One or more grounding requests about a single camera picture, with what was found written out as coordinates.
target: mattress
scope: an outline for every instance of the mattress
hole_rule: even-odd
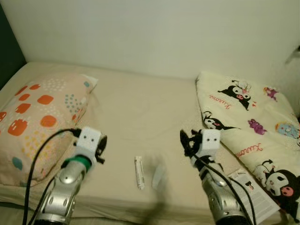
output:
[[[84,179],[77,195],[74,217],[107,217],[140,223],[158,202],[151,187],[153,165],[166,166],[165,207],[159,215],[162,224],[212,224],[207,196],[198,172],[184,157],[180,130],[201,129],[201,112],[193,80],[136,75],[118,71],[30,62],[18,71],[0,91],[3,106],[25,82],[41,74],[68,71],[99,79],[80,126],[90,126],[108,136],[103,154],[104,165],[96,165]],[[49,179],[60,169],[52,169],[48,178],[33,186],[30,207],[35,208]],[[135,178],[134,157],[142,156],[146,187],[139,190]],[[217,161],[225,173],[241,165],[222,146]],[[25,189],[0,185],[0,201],[23,205]],[[270,221],[279,220],[279,215]]]

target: white wall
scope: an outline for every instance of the white wall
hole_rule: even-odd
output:
[[[299,112],[299,0],[0,0],[28,61],[279,86]]]

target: cartoon print blanket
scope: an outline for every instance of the cartoon print blanket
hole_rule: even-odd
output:
[[[196,85],[204,124],[221,130],[222,143],[298,223],[300,127],[287,99],[274,88],[211,73]]]

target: beige bed sheet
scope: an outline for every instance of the beige bed sheet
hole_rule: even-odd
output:
[[[25,82],[56,71],[79,72],[98,78],[81,126],[91,126],[108,136],[105,164],[97,165],[83,181],[77,196],[74,217],[107,217],[142,222],[156,205],[151,188],[153,165],[167,168],[166,207],[158,216],[184,224],[212,223],[207,196],[198,172],[184,157],[179,131],[200,129],[201,112],[193,80],[158,78],[112,70],[30,62],[0,91],[4,105]],[[35,208],[50,177],[31,188],[30,207]],[[134,157],[142,156],[146,188],[139,190],[135,179]],[[217,153],[226,173],[240,168],[236,158],[222,147]],[[0,201],[23,205],[25,189],[0,185]],[[278,221],[275,215],[272,221]]]

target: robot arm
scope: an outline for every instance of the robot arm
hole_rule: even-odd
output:
[[[86,173],[97,162],[104,163],[100,156],[107,136],[90,127],[84,127],[72,158],[67,159],[54,178],[54,186],[45,196],[34,225],[68,225],[75,207],[75,198]]]
[[[200,130],[199,132],[192,131],[192,134],[194,136],[189,138],[182,130],[180,132],[180,141],[185,150],[185,156],[190,157],[192,165],[199,171],[202,187],[208,197],[215,223],[217,225],[250,225],[245,214],[240,209],[240,204],[235,195],[223,178],[205,167],[197,159],[201,159],[220,172],[225,178],[227,177],[221,164],[215,162],[215,155],[220,146],[220,131],[208,129]]]

